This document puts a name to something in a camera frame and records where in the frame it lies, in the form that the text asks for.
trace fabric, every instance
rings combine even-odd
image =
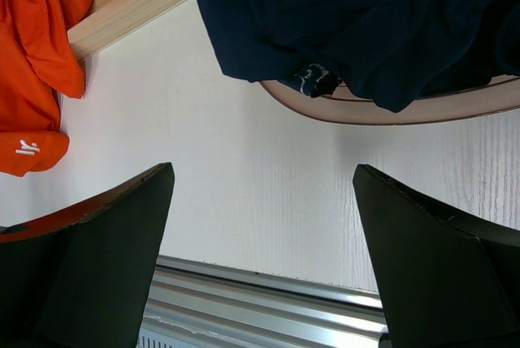
[[[486,8],[496,1],[198,0],[198,4],[224,74],[249,81],[285,80],[317,63],[357,96],[398,112],[423,92],[444,87],[444,77],[438,76],[472,47]],[[518,64],[519,15],[511,12],[498,24],[499,31],[507,31],[501,36],[505,43],[497,42],[494,49],[506,54],[502,67]]]
[[[67,30],[93,0],[0,0],[0,171],[53,167],[67,152],[56,93],[80,98],[85,71]],[[20,154],[27,146],[28,154]]]
[[[452,66],[429,81],[422,96],[482,87],[495,76],[520,76],[520,0],[497,0],[483,11],[477,36]]]

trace white logo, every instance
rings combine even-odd
[[[40,148],[36,143],[32,143],[29,145],[26,141],[23,139],[19,140],[20,145],[22,146],[20,150],[15,150],[16,154],[22,154],[22,155],[35,155],[36,153],[40,152]]]

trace sleeve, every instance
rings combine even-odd
[[[54,131],[0,133],[0,172],[22,177],[52,168],[67,153],[68,136]]]

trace dark blue clothing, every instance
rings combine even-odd
[[[357,96],[400,111],[449,84],[443,73],[453,74],[484,11],[499,0],[197,1],[224,74],[290,80],[317,63]],[[502,50],[493,45],[493,54],[520,74],[520,12],[510,10],[496,29]]]
[[[471,47],[458,61],[431,79],[422,96],[482,87],[502,74],[520,75],[520,16],[515,17],[515,9],[520,11],[518,6],[520,0],[496,0],[489,4],[483,11]]]

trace navy blue shirt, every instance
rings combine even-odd
[[[453,65],[499,0],[197,1],[224,74],[284,80],[317,63],[357,96],[400,111],[444,85],[443,73],[465,70]],[[509,9],[495,30],[507,51],[492,52],[508,72],[520,73],[520,12],[518,4]]]

